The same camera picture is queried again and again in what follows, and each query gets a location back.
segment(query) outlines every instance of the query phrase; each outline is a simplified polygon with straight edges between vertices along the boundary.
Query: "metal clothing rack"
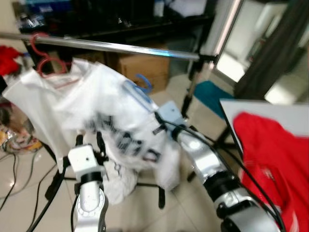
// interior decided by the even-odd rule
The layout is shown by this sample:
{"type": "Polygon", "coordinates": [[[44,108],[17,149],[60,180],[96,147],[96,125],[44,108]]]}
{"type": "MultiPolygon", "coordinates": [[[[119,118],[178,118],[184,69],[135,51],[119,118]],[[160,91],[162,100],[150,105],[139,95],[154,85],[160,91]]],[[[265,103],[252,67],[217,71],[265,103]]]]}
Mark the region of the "metal clothing rack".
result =
{"type": "MultiPolygon", "coordinates": [[[[29,42],[32,38],[32,35],[0,32],[0,38],[10,39],[10,40],[22,40],[24,42],[29,42]]],[[[55,37],[55,36],[48,36],[48,37],[38,36],[36,37],[35,43],[64,46],[64,47],[73,47],[73,48],[88,49],[88,50],[96,50],[96,51],[129,53],[129,54],[144,54],[144,55],[152,55],[152,56],[159,56],[159,57],[170,57],[170,58],[191,60],[194,63],[193,63],[191,72],[189,73],[189,79],[191,80],[191,84],[190,84],[188,93],[186,94],[183,100],[183,106],[181,109],[183,117],[187,117],[186,113],[190,106],[190,103],[191,103],[191,100],[194,94],[194,90],[197,85],[198,74],[201,72],[203,68],[203,64],[205,62],[214,62],[214,63],[217,62],[217,56],[208,56],[208,55],[201,55],[199,53],[131,46],[131,45],[126,45],[126,44],[118,44],[118,43],[114,44],[114,43],[106,43],[106,42],[99,42],[99,41],[72,39],[70,37],[62,38],[62,37],[55,37]]]]}

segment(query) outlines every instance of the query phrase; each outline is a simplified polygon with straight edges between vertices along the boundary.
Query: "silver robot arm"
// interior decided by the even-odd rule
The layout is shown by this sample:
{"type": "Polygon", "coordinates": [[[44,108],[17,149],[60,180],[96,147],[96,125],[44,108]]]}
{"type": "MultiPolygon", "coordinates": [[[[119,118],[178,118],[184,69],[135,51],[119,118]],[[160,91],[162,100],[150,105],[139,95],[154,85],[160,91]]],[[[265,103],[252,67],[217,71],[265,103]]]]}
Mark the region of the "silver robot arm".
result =
{"type": "Polygon", "coordinates": [[[70,150],[69,160],[75,172],[78,195],[75,212],[77,224],[75,232],[105,232],[107,197],[102,187],[104,166],[98,164],[91,145],[80,145],[70,150]]]}
{"type": "MultiPolygon", "coordinates": [[[[162,123],[168,121],[186,127],[177,106],[171,101],[158,109],[156,117],[162,123]]],[[[223,220],[222,232],[280,232],[274,219],[227,170],[216,151],[175,125],[165,124],[172,138],[186,151],[200,182],[213,200],[217,216],[223,220]]]]}

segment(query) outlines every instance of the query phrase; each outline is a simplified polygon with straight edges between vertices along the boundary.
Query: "horizontal metal rod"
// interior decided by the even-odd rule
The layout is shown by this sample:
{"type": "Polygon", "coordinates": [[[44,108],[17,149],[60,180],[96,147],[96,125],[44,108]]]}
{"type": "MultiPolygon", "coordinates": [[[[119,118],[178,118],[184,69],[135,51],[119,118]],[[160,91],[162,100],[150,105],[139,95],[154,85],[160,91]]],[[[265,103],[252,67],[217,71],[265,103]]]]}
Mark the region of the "horizontal metal rod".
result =
{"type": "MultiPolygon", "coordinates": [[[[0,32],[0,38],[10,40],[23,40],[30,41],[32,38],[31,34],[17,34],[17,33],[6,33],[0,32]]],[[[130,54],[147,54],[160,57],[173,57],[186,60],[198,61],[200,59],[197,53],[191,52],[179,52],[169,51],[163,49],[155,49],[149,47],[138,47],[118,43],[106,43],[91,40],[79,40],[71,38],[61,38],[55,36],[38,36],[35,40],[37,44],[50,44],[56,46],[74,47],[96,51],[107,51],[107,52],[118,52],[118,53],[130,53],[130,54]]]]}

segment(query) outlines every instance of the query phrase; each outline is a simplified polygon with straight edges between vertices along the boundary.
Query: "wire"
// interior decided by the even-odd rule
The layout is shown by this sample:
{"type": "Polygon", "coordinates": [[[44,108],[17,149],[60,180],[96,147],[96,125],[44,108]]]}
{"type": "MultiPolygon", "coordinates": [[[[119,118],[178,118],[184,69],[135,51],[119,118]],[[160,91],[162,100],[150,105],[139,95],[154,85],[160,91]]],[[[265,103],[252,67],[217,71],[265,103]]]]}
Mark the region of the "wire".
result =
{"type": "Polygon", "coordinates": [[[35,202],[35,207],[34,207],[34,212],[33,212],[33,217],[32,217],[32,222],[30,224],[30,226],[28,227],[27,231],[30,229],[30,227],[32,226],[32,224],[34,223],[35,217],[37,215],[37,210],[38,210],[38,203],[39,203],[39,192],[40,192],[40,186],[42,181],[47,177],[48,174],[50,174],[50,172],[56,167],[56,165],[54,165],[51,169],[48,170],[48,172],[42,177],[42,179],[39,181],[39,185],[37,188],[37,197],[36,197],[36,202],[35,202]]]}
{"type": "Polygon", "coordinates": [[[76,181],[76,178],[73,177],[65,177],[64,179],[69,181],[76,181]]]}
{"type": "Polygon", "coordinates": [[[78,198],[78,194],[75,196],[73,205],[72,205],[72,209],[71,209],[71,232],[74,232],[74,224],[73,224],[73,217],[74,217],[74,209],[75,209],[75,205],[77,202],[77,198],[78,198]]]}
{"type": "MultiPolygon", "coordinates": [[[[191,130],[193,130],[193,131],[195,131],[195,132],[198,132],[197,131],[197,129],[194,127],[194,126],[190,126],[189,127],[191,130]]],[[[210,137],[208,137],[207,135],[204,135],[204,134],[202,134],[206,139],[208,139],[209,141],[211,141],[212,143],[216,143],[216,141],[214,140],[214,139],[212,139],[212,138],[210,138],[210,137]]]]}
{"type": "Polygon", "coordinates": [[[275,220],[277,220],[277,215],[275,215],[260,198],[258,198],[253,192],[251,192],[248,188],[246,188],[240,181],[239,183],[241,184],[243,188],[247,190],[247,192],[252,196],[252,198],[261,205],[261,207],[265,211],[267,211],[275,220]]]}
{"type": "Polygon", "coordinates": [[[12,155],[14,156],[14,164],[13,164],[14,183],[13,183],[13,185],[12,185],[10,191],[8,192],[8,194],[6,195],[6,197],[4,198],[4,201],[3,201],[3,203],[2,203],[2,205],[1,205],[1,207],[0,207],[0,211],[1,211],[1,209],[4,207],[4,204],[5,204],[6,200],[9,198],[9,196],[10,196],[12,190],[14,189],[15,183],[16,183],[16,174],[15,174],[16,155],[15,155],[15,154],[12,154],[12,155]]]}
{"type": "MultiPolygon", "coordinates": [[[[214,151],[216,154],[218,154],[219,158],[221,159],[221,161],[223,162],[223,157],[217,153],[215,151],[215,149],[212,147],[212,145],[210,145],[205,139],[203,139],[201,136],[199,136],[198,134],[196,134],[196,132],[191,131],[187,128],[184,128],[182,126],[179,126],[175,123],[172,122],[168,122],[162,119],[162,122],[167,123],[167,124],[171,124],[177,128],[180,128],[188,133],[190,133],[193,137],[199,139],[201,142],[205,143],[206,145],[208,145],[212,151],[214,151]]],[[[285,225],[283,223],[282,217],[278,211],[278,209],[276,208],[275,204],[272,202],[272,200],[270,199],[270,197],[266,194],[266,192],[263,190],[263,188],[258,184],[258,182],[256,181],[256,179],[251,175],[251,173],[248,171],[248,169],[241,163],[241,161],[233,154],[231,153],[229,150],[221,147],[222,150],[224,150],[228,155],[230,155],[235,162],[244,170],[244,172],[248,175],[248,177],[253,181],[253,183],[256,185],[256,187],[259,189],[259,191],[263,194],[263,196],[266,198],[266,200],[268,201],[270,207],[272,208],[272,210],[275,212],[276,217],[274,217],[274,219],[279,223],[280,227],[281,227],[281,231],[286,232],[286,228],[285,225]]]]}
{"type": "Polygon", "coordinates": [[[34,159],[35,159],[35,156],[36,156],[36,155],[37,155],[37,152],[33,154],[32,161],[31,161],[30,174],[29,174],[29,177],[28,177],[26,183],[24,184],[24,186],[23,186],[19,191],[15,192],[15,193],[12,193],[12,194],[10,195],[10,197],[12,197],[12,196],[14,196],[14,195],[16,195],[16,194],[19,194],[19,193],[20,193],[21,191],[23,191],[23,190],[27,187],[27,185],[29,184],[29,181],[30,181],[30,179],[31,179],[31,177],[32,177],[32,173],[33,173],[34,159]]]}
{"type": "Polygon", "coordinates": [[[59,172],[56,173],[56,175],[59,175],[59,179],[57,180],[57,183],[55,185],[54,188],[54,193],[51,195],[50,199],[48,200],[48,202],[46,203],[44,209],[42,210],[42,212],[40,213],[40,215],[38,216],[38,218],[36,219],[35,222],[32,223],[32,225],[27,229],[27,232],[33,232],[35,230],[35,228],[38,226],[38,224],[40,223],[41,219],[43,218],[44,214],[46,213],[46,211],[48,210],[49,206],[51,205],[51,203],[53,202],[60,186],[61,183],[64,179],[64,175],[66,173],[66,166],[64,166],[63,168],[63,172],[61,174],[59,174],[59,172]]]}
{"type": "Polygon", "coordinates": [[[8,157],[10,154],[6,154],[5,156],[2,156],[1,158],[0,158],[0,161],[1,160],[3,160],[5,157],[8,157]]]}

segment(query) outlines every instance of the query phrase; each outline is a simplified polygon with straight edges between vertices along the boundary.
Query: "cardboard box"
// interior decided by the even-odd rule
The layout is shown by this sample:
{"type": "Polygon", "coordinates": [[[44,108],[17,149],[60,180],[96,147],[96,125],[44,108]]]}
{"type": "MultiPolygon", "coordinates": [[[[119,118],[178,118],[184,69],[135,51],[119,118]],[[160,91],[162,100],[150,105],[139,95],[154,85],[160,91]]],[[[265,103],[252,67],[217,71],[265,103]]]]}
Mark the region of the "cardboard box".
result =
{"type": "Polygon", "coordinates": [[[119,57],[116,70],[138,86],[146,87],[145,82],[136,76],[142,74],[152,84],[152,93],[156,93],[168,84],[169,58],[124,55],[119,57]]]}
{"type": "Polygon", "coordinates": [[[104,52],[89,52],[89,53],[83,53],[83,54],[78,54],[75,55],[74,57],[79,58],[79,59],[85,59],[90,62],[100,62],[102,64],[105,64],[105,57],[104,57],[104,52]]]}

